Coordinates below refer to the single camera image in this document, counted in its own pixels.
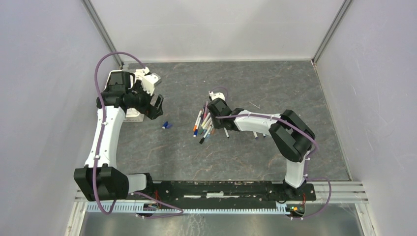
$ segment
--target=white wall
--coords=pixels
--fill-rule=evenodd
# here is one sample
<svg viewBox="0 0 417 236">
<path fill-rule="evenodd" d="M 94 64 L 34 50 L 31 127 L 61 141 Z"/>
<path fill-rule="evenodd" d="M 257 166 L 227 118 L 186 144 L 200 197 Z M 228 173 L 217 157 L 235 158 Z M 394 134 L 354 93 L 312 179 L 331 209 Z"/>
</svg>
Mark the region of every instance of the white wall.
<svg viewBox="0 0 417 236">
<path fill-rule="evenodd" d="M 382 236 L 415 235 L 417 1 L 354 1 L 318 62 L 353 176 Z"/>
<path fill-rule="evenodd" d="M 195 61 L 311 59 L 343 0 L 92 2 L 118 50 Z"/>
<path fill-rule="evenodd" d="M 78 0 L 0 5 L 0 235 L 63 235 L 108 50 Z M 102 84 L 115 68 L 103 64 Z"/>
</svg>

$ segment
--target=purple cord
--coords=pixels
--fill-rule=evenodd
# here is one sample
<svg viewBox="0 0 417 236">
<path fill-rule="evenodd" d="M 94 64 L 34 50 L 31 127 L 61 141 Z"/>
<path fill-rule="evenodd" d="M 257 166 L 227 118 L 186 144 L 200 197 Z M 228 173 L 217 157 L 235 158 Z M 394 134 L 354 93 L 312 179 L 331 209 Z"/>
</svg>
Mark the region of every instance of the purple cord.
<svg viewBox="0 0 417 236">
<path fill-rule="evenodd" d="M 271 117 L 271 116 L 260 115 L 260 114 L 241 114 L 241 115 L 226 116 L 226 117 L 216 117 L 216 118 L 217 119 L 226 119 L 226 118 L 238 118 L 238 117 L 248 117 L 248 116 L 251 116 L 251 117 L 259 117 L 259 118 L 266 118 L 266 119 L 270 119 L 271 118 L 271 119 L 277 120 L 277 121 L 279 121 L 279 122 L 281 122 L 283 124 L 286 124 L 287 126 L 291 127 L 293 130 L 297 131 L 302 136 L 306 137 L 314 145 L 314 149 L 306 156 L 306 159 L 308 159 L 312 154 L 314 154 L 315 152 L 317 152 L 319 150 L 319 145 L 317 144 L 317 142 L 312 137 L 310 137 L 308 134 L 302 132 L 300 129 L 298 129 L 294 125 L 290 124 L 289 122 L 287 122 L 287 121 L 285 121 L 285 120 L 283 120 L 281 118 L 278 118 L 278 117 Z M 303 173 L 304 175 L 307 174 L 308 162 L 309 162 L 309 160 L 306 160 L 306 162 L 304 164 L 304 173 Z M 312 178 L 312 179 L 308 179 L 307 176 L 305 177 L 305 180 L 306 181 L 316 181 L 316 180 L 321 180 L 321 179 L 325 179 L 328 182 L 328 198 L 327 198 L 327 201 L 326 201 L 326 203 L 323 205 L 323 207 L 318 212 L 316 212 L 314 214 L 311 214 L 309 216 L 306 216 L 306 217 L 302 217 L 302 219 L 307 219 L 307 218 L 310 218 L 310 217 L 312 217 L 314 215 L 317 215 L 320 212 L 322 212 L 328 206 L 328 203 L 329 203 L 330 197 L 331 197 L 331 183 L 330 183 L 330 180 L 328 178 L 326 178 L 326 177 Z"/>
<path fill-rule="evenodd" d="M 151 197 L 151 196 L 149 196 L 147 194 L 144 194 L 144 193 L 141 193 L 141 192 L 137 192 L 137 191 L 136 192 L 133 192 L 133 193 L 134 194 L 141 195 L 141 196 L 143 196 L 145 198 L 151 199 L 151 200 L 153 200 L 153 201 L 155 201 L 155 202 L 157 202 L 157 203 L 159 203 L 161 205 L 164 205 L 166 207 L 169 207 L 171 209 L 175 209 L 175 210 L 181 211 L 181 212 L 173 213 L 173 214 L 166 214 L 166 215 L 159 215 L 159 216 L 149 216 L 149 217 L 145 217 L 145 219 L 161 219 L 161 218 L 167 218 L 167 217 L 172 217 L 172 216 L 176 216 L 176 215 L 182 215 L 184 213 L 184 210 L 183 209 L 178 208 L 178 207 L 173 206 L 173 205 L 169 205 L 167 203 L 164 203 L 164 202 L 162 202 L 160 200 L 157 200 L 157 199 L 155 199 L 155 198 L 153 198 L 153 197 Z"/>
<path fill-rule="evenodd" d="M 145 68 L 145 66 L 142 64 L 142 62 L 137 59 L 134 55 L 130 54 L 130 53 L 125 53 L 125 52 L 112 52 L 112 53 L 108 53 L 107 55 L 105 55 L 104 57 L 102 57 L 98 63 L 97 66 L 95 67 L 95 71 L 94 71 L 94 82 L 95 82 L 95 89 L 97 91 L 97 95 L 98 95 L 98 99 L 100 100 L 100 104 L 101 104 L 101 108 L 103 110 L 103 118 L 102 118 L 102 123 L 101 123 L 101 129 L 100 129 L 100 134 L 98 135 L 98 139 L 97 139 L 97 147 L 95 148 L 95 155 L 98 156 L 100 153 L 100 146 L 101 146 L 101 140 L 103 139 L 103 134 L 104 134 L 104 127 L 105 122 L 106 122 L 106 106 L 104 105 L 104 100 L 103 97 L 101 96 L 101 92 L 100 92 L 100 87 L 98 85 L 98 69 L 100 68 L 101 63 L 104 61 L 104 59 L 108 58 L 111 55 L 115 55 L 115 54 L 123 54 L 123 55 L 127 55 L 133 59 L 135 59 L 143 68 Z M 98 192 L 97 192 L 97 165 L 98 165 L 98 159 L 94 158 L 94 166 L 92 169 L 92 188 L 93 188 L 93 192 L 94 192 L 94 198 L 97 202 L 98 208 L 100 209 L 100 211 L 105 214 L 108 215 L 110 213 L 112 213 L 113 208 L 115 206 L 116 203 L 116 199 L 113 201 L 112 206 L 110 207 L 110 210 L 107 212 L 104 208 L 103 205 L 100 202 L 100 199 L 98 197 Z"/>
<path fill-rule="evenodd" d="M 226 92 L 226 95 L 224 96 L 224 98 L 227 101 L 227 98 L 229 97 L 229 91 L 227 90 L 227 88 L 224 86 L 217 86 L 213 88 L 212 90 L 210 90 L 210 92 L 213 92 L 215 89 L 224 89 L 224 91 Z"/>
</svg>

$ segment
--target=purple cable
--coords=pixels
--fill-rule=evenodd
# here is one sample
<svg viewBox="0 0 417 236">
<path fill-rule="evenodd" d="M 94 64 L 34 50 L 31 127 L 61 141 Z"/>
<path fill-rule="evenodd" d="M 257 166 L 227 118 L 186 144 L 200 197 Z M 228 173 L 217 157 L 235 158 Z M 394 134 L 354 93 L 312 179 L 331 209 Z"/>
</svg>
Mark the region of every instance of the purple cable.
<svg viewBox="0 0 417 236">
<path fill-rule="evenodd" d="M 227 101 L 227 98 L 229 97 L 229 91 L 227 90 L 227 88 L 224 86 L 217 86 L 213 88 L 212 90 L 210 90 L 210 92 L 213 92 L 215 89 L 224 89 L 224 91 L 226 92 L 226 95 L 224 96 L 224 98 Z"/>
<path fill-rule="evenodd" d="M 182 215 L 182 214 L 184 213 L 184 210 L 183 210 L 183 209 L 178 208 L 178 207 L 173 206 L 173 205 L 169 205 L 169 204 L 167 204 L 167 203 L 164 203 L 164 202 L 162 202 L 162 201 L 160 201 L 160 200 L 157 200 L 157 199 L 155 199 L 155 198 L 153 198 L 153 197 L 151 197 L 151 196 L 149 196 L 149 195 L 147 195 L 147 194 L 144 194 L 144 193 L 141 193 L 141 192 L 133 192 L 133 193 L 134 193 L 134 194 L 141 195 L 141 196 L 143 196 L 143 197 L 145 197 L 145 198 L 147 198 L 147 199 L 151 199 L 152 201 L 155 201 L 155 202 L 157 202 L 157 203 L 159 203 L 159 204 L 161 204 L 161 205 L 164 205 L 164 206 L 166 206 L 166 207 L 169 207 L 169 208 L 171 208 L 171 209 L 175 209 L 175 210 L 179 210 L 179 211 L 181 211 L 181 212 L 178 212 L 178 213 L 173 213 L 173 214 L 166 214 L 166 215 L 159 215 L 159 216 L 149 216 L 149 217 L 145 217 L 145 219 L 161 219 L 161 218 L 167 218 L 167 217 L 172 217 L 172 216 Z"/>
<path fill-rule="evenodd" d="M 145 68 L 145 66 L 142 64 L 142 62 L 137 59 L 134 55 L 130 54 L 130 53 L 125 53 L 125 52 L 112 52 L 109 53 L 107 55 L 105 55 L 104 57 L 102 57 L 98 63 L 97 66 L 95 67 L 95 71 L 94 71 L 94 82 L 95 82 L 95 89 L 97 91 L 97 95 L 98 95 L 98 99 L 100 100 L 100 104 L 101 104 L 101 108 L 103 110 L 103 118 L 102 118 L 102 123 L 101 123 L 101 129 L 100 129 L 100 134 L 98 135 L 98 139 L 97 139 L 97 147 L 95 148 L 95 155 L 98 156 L 100 153 L 100 146 L 101 146 L 101 140 L 103 139 L 103 134 L 104 134 L 104 127 L 105 122 L 106 122 L 106 106 L 104 105 L 104 100 L 103 97 L 101 96 L 101 92 L 100 92 L 100 87 L 98 85 L 98 69 L 100 68 L 101 63 L 104 61 L 104 59 L 108 58 L 111 55 L 115 55 L 115 54 L 123 54 L 123 55 L 127 55 L 133 59 L 135 59 L 143 68 Z M 92 188 L 93 188 L 93 192 L 94 192 L 94 198 L 97 202 L 98 208 L 100 209 L 100 211 L 105 214 L 108 215 L 110 213 L 112 213 L 113 208 L 115 206 L 116 203 L 116 199 L 113 201 L 112 206 L 110 207 L 110 210 L 107 212 L 104 208 L 103 205 L 100 202 L 100 199 L 98 197 L 98 192 L 97 192 L 97 165 L 98 165 L 98 159 L 94 158 L 94 166 L 92 169 Z"/>
<path fill-rule="evenodd" d="M 310 137 L 308 134 L 304 133 L 303 131 L 301 131 L 300 129 L 298 129 L 297 127 L 295 127 L 294 125 L 290 124 L 288 121 L 283 120 L 281 118 L 278 117 L 271 117 L 271 116 L 267 116 L 267 115 L 260 115 L 260 114 L 241 114 L 241 115 L 234 115 L 234 116 L 226 116 L 226 117 L 216 117 L 217 119 L 226 119 L 226 118 L 238 118 L 238 117 L 259 117 L 259 118 L 266 118 L 266 119 L 274 119 L 277 120 L 283 124 L 286 124 L 287 126 L 291 127 L 293 130 L 297 131 L 299 134 L 301 134 L 302 136 L 306 137 L 313 145 L 314 145 L 314 149 L 306 156 L 306 159 L 308 159 L 312 154 L 314 154 L 315 152 L 317 152 L 319 150 L 319 145 L 317 144 L 317 142 Z M 308 162 L 309 160 L 306 160 L 305 164 L 304 164 L 304 175 L 307 174 L 307 166 L 308 166 Z M 306 217 L 302 217 L 302 219 L 307 219 L 310 218 L 314 215 L 319 214 L 320 212 L 322 212 L 327 206 L 328 203 L 330 201 L 330 197 L 331 197 L 331 183 L 330 180 L 326 177 L 321 177 L 321 178 L 312 178 L 312 179 L 308 179 L 307 176 L 305 177 L 306 181 L 316 181 L 316 180 L 321 180 L 321 179 L 325 179 L 328 182 L 328 198 L 326 203 L 323 205 L 323 207 L 316 213 L 311 214 L 309 216 Z"/>
</svg>

